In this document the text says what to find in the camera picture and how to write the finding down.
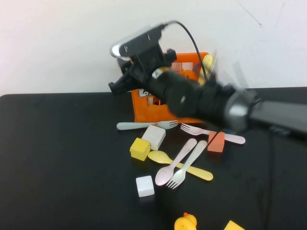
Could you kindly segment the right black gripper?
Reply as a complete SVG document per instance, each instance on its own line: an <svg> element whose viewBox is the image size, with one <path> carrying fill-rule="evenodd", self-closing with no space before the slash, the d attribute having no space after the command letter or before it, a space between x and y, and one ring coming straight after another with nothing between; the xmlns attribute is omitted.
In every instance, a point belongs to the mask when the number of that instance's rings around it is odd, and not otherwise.
<svg viewBox="0 0 307 230"><path fill-rule="evenodd" d="M131 60L118 58L118 65L122 76L116 82L108 84L113 94L122 94L136 89L145 89L153 95L163 95L166 84L152 74L159 68L170 67L176 60L174 50L166 53L143 53L131 57Z"/></svg>

